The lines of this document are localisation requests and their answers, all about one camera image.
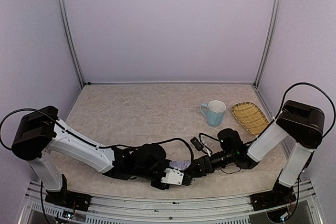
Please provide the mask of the lavender folding umbrella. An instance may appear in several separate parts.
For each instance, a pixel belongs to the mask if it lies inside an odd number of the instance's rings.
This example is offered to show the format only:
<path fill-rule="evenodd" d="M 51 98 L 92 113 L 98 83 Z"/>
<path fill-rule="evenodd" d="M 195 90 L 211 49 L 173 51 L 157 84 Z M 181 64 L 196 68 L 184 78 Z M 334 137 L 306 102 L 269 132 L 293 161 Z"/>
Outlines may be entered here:
<path fill-rule="evenodd" d="M 186 169 L 189 168 L 189 166 L 191 165 L 191 161 L 190 160 L 183 160 L 183 161 L 171 161 L 169 166 L 173 169 L 177 169 L 180 171 L 184 171 Z"/>

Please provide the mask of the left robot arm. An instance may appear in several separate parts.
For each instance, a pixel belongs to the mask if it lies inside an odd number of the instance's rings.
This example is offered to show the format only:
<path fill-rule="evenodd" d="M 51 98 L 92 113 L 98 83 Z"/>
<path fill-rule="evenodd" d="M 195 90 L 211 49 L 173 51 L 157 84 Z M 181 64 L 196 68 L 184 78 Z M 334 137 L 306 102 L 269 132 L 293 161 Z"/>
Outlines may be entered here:
<path fill-rule="evenodd" d="M 152 187 L 160 190 L 192 183 L 192 176 L 184 168 L 172 166 L 161 142 L 141 146 L 103 145 L 68 126 L 58 117 L 58 109 L 54 106 L 26 109 L 26 112 L 11 149 L 18 158 L 30 163 L 51 192 L 60 192 L 65 185 L 49 161 L 51 152 L 67 155 L 110 178 L 147 179 Z"/>

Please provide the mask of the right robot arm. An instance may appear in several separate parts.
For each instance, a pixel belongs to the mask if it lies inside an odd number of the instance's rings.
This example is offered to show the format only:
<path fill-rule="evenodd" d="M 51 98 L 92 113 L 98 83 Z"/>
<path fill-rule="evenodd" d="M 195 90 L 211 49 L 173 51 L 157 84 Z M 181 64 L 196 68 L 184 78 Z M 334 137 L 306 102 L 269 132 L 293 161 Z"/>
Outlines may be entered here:
<path fill-rule="evenodd" d="M 233 129 L 221 130 L 217 137 L 222 150 L 193 160 L 185 173 L 193 178 L 203 177 L 231 163 L 240 169 L 253 169 L 282 141 L 292 137 L 296 143 L 277 179 L 282 187 L 290 188 L 321 144 L 324 120 L 321 109 L 288 100 L 278 117 L 250 144 L 243 143 Z"/>

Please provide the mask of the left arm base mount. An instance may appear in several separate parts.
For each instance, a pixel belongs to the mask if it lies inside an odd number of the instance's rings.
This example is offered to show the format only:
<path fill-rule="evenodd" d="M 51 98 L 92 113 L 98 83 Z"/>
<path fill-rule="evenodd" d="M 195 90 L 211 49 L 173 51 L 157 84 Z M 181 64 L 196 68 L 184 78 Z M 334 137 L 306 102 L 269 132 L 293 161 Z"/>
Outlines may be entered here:
<path fill-rule="evenodd" d="M 87 212 L 91 203 L 91 196 L 88 194 L 77 193 L 74 191 L 47 191 L 45 201 L 57 206 L 71 208 L 72 210 Z"/>

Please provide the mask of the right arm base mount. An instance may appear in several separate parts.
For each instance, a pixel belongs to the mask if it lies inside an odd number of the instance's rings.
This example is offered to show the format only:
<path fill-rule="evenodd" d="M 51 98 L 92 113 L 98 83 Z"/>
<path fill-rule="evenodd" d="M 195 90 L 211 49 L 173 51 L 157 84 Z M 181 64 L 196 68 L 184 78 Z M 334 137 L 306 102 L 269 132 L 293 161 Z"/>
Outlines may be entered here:
<path fill-rule="evenodd" d="M 254 211 L 259 211 L 288 204 L 290 201 L 296 201 L 297 198 L 294 193 L 284 194 L 266 191 L 252 194 L 250 200 Z"/>

